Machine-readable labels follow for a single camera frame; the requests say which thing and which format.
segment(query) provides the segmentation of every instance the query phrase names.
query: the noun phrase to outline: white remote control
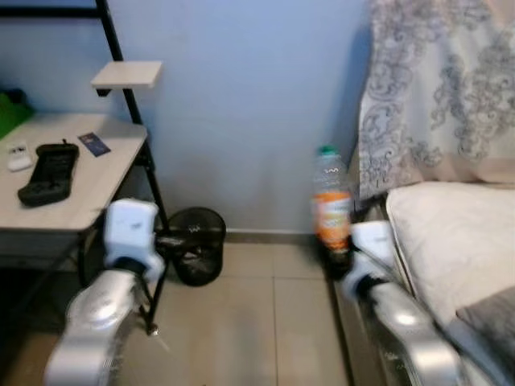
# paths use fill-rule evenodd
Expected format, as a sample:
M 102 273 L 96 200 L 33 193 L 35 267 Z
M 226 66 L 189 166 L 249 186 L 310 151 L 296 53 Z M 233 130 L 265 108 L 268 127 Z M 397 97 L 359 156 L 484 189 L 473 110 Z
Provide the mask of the white remote control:
M 25 141 L 8 144 L 7 155 L 7 167 L 10 171 L 23 170 L 32 166 L 31 155 Z

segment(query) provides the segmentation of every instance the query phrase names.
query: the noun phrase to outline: blue card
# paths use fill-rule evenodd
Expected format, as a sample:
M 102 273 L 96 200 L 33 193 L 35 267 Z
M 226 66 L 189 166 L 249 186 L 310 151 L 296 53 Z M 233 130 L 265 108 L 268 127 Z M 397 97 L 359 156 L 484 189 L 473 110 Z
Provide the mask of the blue card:
M 102 142 L 102 140 L 97 137 L 95 133 L 80 135 L 79 139 L 82 143 L 84 143 L 84 146 L 86 146 L 88 150 L 93 153 L 95 157 L 100 157 L 101 155 L 111 151 L 111 149 L 107 147 L 107 145 Z

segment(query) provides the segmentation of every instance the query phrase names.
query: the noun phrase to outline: tile floor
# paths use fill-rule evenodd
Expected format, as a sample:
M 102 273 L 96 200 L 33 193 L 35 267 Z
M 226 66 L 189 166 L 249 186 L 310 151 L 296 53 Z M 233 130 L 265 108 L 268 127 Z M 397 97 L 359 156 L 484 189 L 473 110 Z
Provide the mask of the tile floor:
M 307 247 L 227 244 L 212 284 L 165 285 L 157 323 L 158 336 L 130 336 L 121 386 L 348 384 L 328 288 Z M 0 384 L 42 384 L 55 343 L 26 337 Z

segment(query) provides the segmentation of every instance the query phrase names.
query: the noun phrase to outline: green bottle cap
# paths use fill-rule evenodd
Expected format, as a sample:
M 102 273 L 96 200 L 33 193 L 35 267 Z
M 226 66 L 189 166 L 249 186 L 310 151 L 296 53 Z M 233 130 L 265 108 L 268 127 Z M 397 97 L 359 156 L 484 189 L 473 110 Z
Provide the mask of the green bottle cap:
M 338 155 L 338 150 L 331 145 L 321 146 L 319 148 L 319 155 Z

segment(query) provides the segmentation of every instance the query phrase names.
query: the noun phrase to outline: white sheet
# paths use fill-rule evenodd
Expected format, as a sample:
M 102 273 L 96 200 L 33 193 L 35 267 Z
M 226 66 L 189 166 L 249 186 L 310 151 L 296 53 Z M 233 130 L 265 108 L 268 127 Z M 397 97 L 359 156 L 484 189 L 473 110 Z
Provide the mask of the white sheet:
M 391 191 L 386 208 L 417 296 L 503 384 L 503 371 L 455 312 L 515 285 L 515 191 L 420 183 Z

